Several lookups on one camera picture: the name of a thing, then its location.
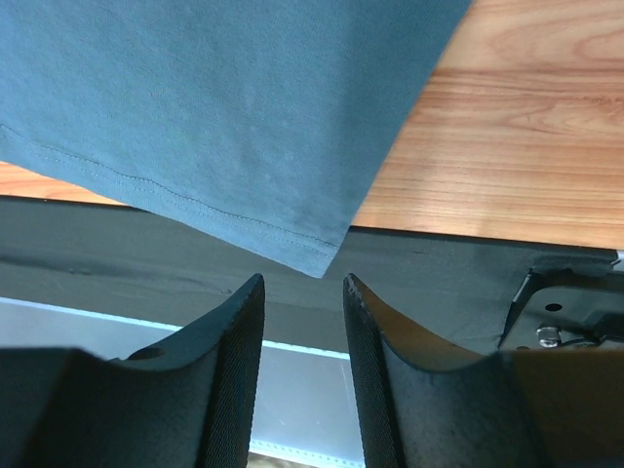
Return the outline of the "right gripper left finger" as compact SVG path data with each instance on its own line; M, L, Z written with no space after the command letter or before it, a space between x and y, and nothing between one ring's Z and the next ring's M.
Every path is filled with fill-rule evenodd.
M5 467L243 467L264 330L253 275L217 308L125 360L1 352Z

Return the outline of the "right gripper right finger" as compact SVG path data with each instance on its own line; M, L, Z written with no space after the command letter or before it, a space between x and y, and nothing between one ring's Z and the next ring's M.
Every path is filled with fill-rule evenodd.
M619 467L619 350L481 355L428 331L354 275L343 311L369 467Z

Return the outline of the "grey blue t shirt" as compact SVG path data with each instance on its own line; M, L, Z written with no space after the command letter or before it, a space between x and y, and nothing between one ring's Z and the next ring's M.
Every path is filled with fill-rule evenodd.
M314 278L466 1L5 1L1 157Z

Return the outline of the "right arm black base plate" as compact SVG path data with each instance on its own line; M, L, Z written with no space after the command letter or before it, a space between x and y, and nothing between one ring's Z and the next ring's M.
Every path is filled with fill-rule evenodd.
M514 297L500 350L623 347L623 274L531 271Z

